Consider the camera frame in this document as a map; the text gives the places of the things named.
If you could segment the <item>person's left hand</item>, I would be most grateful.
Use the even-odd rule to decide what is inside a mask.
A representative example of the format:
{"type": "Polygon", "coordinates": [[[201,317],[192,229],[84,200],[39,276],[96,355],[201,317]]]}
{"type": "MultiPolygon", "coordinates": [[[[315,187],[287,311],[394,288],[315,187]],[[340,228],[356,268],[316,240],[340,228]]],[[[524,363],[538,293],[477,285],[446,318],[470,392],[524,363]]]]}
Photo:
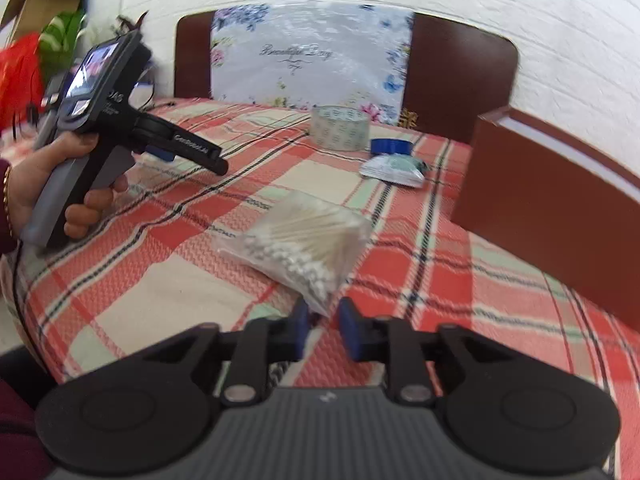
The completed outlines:
{"type": "MultiPolygon", "coordinates": [[[[98,143],[96,134],[78,136],[72,132],[60,134],[51,144],[28,155],[17,166],[12,166],[6,178],[6,218],[11,223],[15,238],[32,216],[40,192],[58,165],[67,159],[88,155],[98,143]]],[[[86,194],[80,204],[69,206],[65,213],[64,233],[72,240],[80,240],[99,222],[102,214],[112,206],[116,193],[128,188],[127,177],[122,174],[108,188],[97,188],[86,194]]]]}

